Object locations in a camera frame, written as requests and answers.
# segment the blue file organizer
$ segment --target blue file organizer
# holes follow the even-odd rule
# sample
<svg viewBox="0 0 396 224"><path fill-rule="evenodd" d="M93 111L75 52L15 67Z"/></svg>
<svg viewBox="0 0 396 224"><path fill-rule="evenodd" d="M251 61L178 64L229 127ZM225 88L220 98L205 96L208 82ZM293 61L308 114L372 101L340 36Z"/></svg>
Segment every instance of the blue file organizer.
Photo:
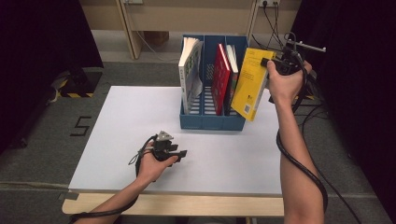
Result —
<svg viewBox="0 0 396 224"><path fill-rule="evenodd" d="M240 71L248 47L247 38L235 35L183 35L183 37L195 37L204 41L199 71L200 78L204 83L204 89L200 96L197 97L192 113L185 115L183 105L181 105L181 129L242 131L245 119L238 113L234 112L230 116L225 116L224 109L222 109L220 116L214 113L210 87L212 86L217 44L222 43L224 46L234 45L238 70Z"/></svg>

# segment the yellow book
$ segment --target yellow book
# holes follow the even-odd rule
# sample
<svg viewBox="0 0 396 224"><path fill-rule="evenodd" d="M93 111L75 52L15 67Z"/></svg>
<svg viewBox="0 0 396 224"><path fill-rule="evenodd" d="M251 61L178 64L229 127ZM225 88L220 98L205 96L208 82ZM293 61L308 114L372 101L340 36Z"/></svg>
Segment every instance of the yellow book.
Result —
<svg viewBox="0 0 396 224"><path fill-rule="evenodd" d="M256 116L268 80L267 68L261 66L262 58L274 59L275 56L273 51L247 48L231 107L249 121Z"/></svg>

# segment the book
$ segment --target book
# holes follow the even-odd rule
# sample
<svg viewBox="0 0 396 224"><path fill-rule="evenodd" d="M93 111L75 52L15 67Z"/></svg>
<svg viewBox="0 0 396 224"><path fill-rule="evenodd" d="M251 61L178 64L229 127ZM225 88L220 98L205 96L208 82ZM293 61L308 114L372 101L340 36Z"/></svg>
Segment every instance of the book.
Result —
<svg viewBox="0 0 396 224"><path fill-rule="evenodd" d="M262 98L268 71L261 66L262 58L274 59L273 51L247 48L231 107L242 117L253 121Z"/></svg>
<svg viewBox="0 0 396 224"><path fill-rule="evenodd" d="M224 46L223 44L218 44L211 88L216 115L221 115L221 109L223 107L224 95L227 90L230 73L231 67L224 50Z"/></svg>
<svg viewBox="0 0 396 224"><path fill-rule="evenodd" d="M186 115L190 114L193 102L201 94L204 86L199 76L202 45L203 41L197 38L183 38L178 72L183 111Z"/></svg>
<svg viewBox="0 0 396 224"><path fill-rule="evenodd" d="M224 115L230 116L232 108L231 102L233 101L233 93L235 92L236 83L238 81L239 70L236 63L235 46L226 46L227 58L231 66L231 74L228 80L227 91L224 96Z"/></svg>

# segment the wrist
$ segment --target wrist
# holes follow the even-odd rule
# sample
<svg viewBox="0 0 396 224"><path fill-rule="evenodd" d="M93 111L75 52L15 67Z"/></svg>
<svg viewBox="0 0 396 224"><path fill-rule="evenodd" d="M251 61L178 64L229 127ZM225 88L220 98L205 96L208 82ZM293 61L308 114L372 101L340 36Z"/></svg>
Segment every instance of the wrist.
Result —
<svg viewBox="0 0 396 224"><path fill-rule="evenodd" d="M151 183L151 180L147 178L143 178L141 176L138 176L132 184L136 185L140 189L145 189L149 184Z"/></svg>
<svg viewBox="0 0 396 224"><path fill-rule="evenodd" d="M292 109L291 109L291 103L284 101L284 102L275 102L275 106L276 106L276 111L277 112L291 112L292 113Z"/></svg>

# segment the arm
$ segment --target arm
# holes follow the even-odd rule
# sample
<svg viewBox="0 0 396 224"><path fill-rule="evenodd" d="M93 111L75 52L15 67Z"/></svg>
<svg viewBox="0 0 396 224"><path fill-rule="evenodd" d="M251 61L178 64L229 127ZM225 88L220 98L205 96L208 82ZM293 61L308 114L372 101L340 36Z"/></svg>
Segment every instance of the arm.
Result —
<svg viewBox="0 0 396 224"><path fill-rule="evenodd" d="M304 67L308 73L312 70L309 63L304 63ZM281 76L271 61L268 62L267 68L270 74L269 90L276 105L282 144L292 157L318 176L291 110L291 104L302 86L303 72ZM280 180L285 206L285 223L324 222L320 190L283 154L280 158Z"/></svg>
<svg viewBox="0 0 396 224"><path fill-rule="evenodd" d="M171 157L166 161L157 161L151 153L145 154L140 163L139 175L127 187L109 198L92 210L92 212L103 212L118 209L135 199L151 182L157 180L166 167L176 162L177 156ZM102 224L113 223L119 215L108 217L82 218L78 224Z"/></svg>

